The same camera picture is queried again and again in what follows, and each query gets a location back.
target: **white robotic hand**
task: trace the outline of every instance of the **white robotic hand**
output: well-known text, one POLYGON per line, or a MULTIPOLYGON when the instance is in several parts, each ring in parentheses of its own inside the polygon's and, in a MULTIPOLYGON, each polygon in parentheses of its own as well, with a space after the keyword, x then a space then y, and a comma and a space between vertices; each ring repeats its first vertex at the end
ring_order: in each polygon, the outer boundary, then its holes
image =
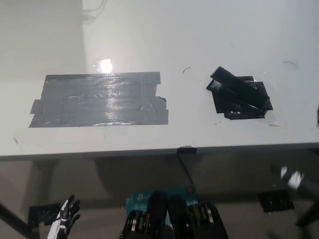
POLYGON ((63 204, 58 216, 54 223, 52 223, 47 239, 67 239, 71 228, 76 220, 80 218, 80 214, 75 214, 80 210, 80 200, 74 200, 74 195, 71 195, 68 200, 63 204))

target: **white table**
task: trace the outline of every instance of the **white table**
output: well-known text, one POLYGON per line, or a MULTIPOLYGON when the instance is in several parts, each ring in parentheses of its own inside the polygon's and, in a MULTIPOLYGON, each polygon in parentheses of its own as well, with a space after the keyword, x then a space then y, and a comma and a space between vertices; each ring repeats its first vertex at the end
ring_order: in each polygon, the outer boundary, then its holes
POLYGON ((100 1, 0 3, 1 160, 319 146, 317 1, 107 0, 88 10, 100 1), (168 125, 28 128, 47 74, 96 73, 103 59, 112 72, 160 71, 168 125), (263 81, 274 110, 218 115, 205 89, 218 66, 263 81))

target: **black wire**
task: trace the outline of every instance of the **black wire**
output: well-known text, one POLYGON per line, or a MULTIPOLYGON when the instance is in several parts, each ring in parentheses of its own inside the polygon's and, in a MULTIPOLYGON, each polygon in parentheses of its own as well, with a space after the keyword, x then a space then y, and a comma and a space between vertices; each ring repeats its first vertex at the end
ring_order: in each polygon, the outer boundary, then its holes
POLYGON ((190 175, 188 169, 186 168, 185 164, 183 163, 183 160, 181 159, 181 157, 180 157, 179 154, 176 154, 176 155, 177 155, 177 158, 178 158, 178 160, 179 160, 179 162, 180 162, 180 165, 181 165, 181 167, 183 168, 183 170, 184 170, 186 176, 188 177, 190 183, 193 185, 193 184, 194 184, 193 179, 191 178, 191 175, 190 175))
POLYGON ((106 2, 106 0, 102 0, 101 1, 101 4, 97 7, 97 8, 94 8, 94 9, 88 9, 87 11, 97 11, 97 10, 99 10, 102 6, 103 6, 103 4, 106 2))

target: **floor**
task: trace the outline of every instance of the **floor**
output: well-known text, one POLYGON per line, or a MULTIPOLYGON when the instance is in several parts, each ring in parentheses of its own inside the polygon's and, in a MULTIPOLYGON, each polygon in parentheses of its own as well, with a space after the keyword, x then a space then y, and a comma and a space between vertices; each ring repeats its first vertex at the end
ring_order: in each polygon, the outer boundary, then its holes
MULTIPOLYGON (((236 151, 182 155, 202 201, 214 202, 230 239, 316 239, 319 222, 304 230, 294 226, 311 202, 294 197, 295 210, 266 214, 256 193, 285 188, 270 164, 289 165, 318 180, 319 158, 306 150, 236 151)), ((0 163, 0 201, 26 221, 28 208, 81 200, 81 219, 70 239, 119 238, 125 199, 133 192, 189 184, 175 155, 0 163)), ((49 227, 40 227, 45 239, 49 227)), ((0 234, 20 239, 0 222, 0 234)))

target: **duct tape strip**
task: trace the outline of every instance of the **duct tape strip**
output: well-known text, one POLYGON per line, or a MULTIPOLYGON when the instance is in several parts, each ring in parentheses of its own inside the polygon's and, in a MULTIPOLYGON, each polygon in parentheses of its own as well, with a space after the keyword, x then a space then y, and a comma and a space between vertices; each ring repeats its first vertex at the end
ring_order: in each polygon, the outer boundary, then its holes
POLYGON ((110 73, 91 75, 47 75, 44 87, 50 86, 119 86, 160 84, 159 72, 110 73))
POLYGON ((168 124, 159 72, 48 75, 29 127, 168 124))
POLYGON ((62 100, 65 98, 141 98, 154 97, 156 85, 121 85, 121 86, 74 86, 44 87, 42 100, 62 100))
POLYGON ((166 100, 160 97, 152 98, 70 98, 66 101, 35 100, 31 114, 46 113, 79 113, 96 111, 165 111, 166 100))

